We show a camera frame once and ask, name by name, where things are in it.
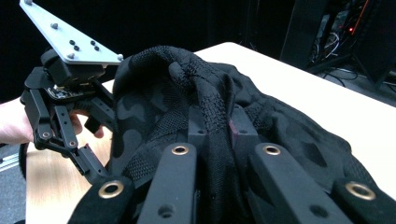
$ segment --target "white tabletop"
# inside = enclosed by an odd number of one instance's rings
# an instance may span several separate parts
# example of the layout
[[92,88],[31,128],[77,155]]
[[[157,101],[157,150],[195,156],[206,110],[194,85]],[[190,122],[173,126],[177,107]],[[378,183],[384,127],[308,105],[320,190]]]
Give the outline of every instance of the white tabletop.
[[[396,199],[396,108],[347,90],[234,43],[197,52],[208,62],[230,63],[258,89],[304,112],[324,129],[346,139],[355,157],[377,185]],[[111,133],[97,140],[80,134],[102,163],[108,160]],[[27,223],[65,223],[90,185],[70,160],[29,148],[27,157]]]

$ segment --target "wooden table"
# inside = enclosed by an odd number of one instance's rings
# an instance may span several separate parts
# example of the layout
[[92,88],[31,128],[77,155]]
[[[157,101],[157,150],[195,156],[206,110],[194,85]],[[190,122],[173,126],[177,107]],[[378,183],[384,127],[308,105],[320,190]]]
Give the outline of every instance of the wooden table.
[[[324,129],[345,138],[378,186],[396,199],[395,107],[233,43],[204,49],[197,55],[208,62],[235,65],[263,93],[303,111]],[[89,143],[102,163],[108,160],[110,139],[109,131],[100,140],[86,130],[78,136],[79,144]],[[67,222],[90,187],[70,160],[33,146],[28,150],[26,181],[27,223]]]

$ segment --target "human hand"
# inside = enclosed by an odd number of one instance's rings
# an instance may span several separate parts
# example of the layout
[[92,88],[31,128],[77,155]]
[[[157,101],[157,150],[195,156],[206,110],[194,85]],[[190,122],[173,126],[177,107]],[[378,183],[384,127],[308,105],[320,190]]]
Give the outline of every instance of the human hand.
[[[77,114],[87,115],[83,111],[74,111],[70,115],[70,120],[76,134],[82,132],[82,125]],[[94,134],[95,137],[104,136],[103,128]],[[33,142],[33,131],[29,119],[24,110],[24,105],[20,99],[15,99],[0,105],[0,143],[23,144]]]

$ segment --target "floor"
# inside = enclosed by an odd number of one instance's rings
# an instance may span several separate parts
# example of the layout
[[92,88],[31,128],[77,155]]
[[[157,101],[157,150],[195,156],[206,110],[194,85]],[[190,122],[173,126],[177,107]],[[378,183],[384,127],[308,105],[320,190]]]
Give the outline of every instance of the floor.
[[[378,90],[364,76],[357,76],[354,71],[334,69],[329,73],[317,74],[337,85],[372,97],[385,104],[396,107],[396,86],[383,84]],[[18,153],[19,146],[0,148],[0,158]],[[25,180],[19,166],[0,172],[0,224],[16,223],[25,217]]]

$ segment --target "white bracket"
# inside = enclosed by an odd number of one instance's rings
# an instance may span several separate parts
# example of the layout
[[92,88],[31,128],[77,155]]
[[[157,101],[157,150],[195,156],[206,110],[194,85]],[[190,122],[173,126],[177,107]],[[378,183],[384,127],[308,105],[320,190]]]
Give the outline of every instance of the white bracket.
[[20,6],[65,63],[106,67],[118,65],[123,60],[121,54],[114,53],[32,0],[21,0]]

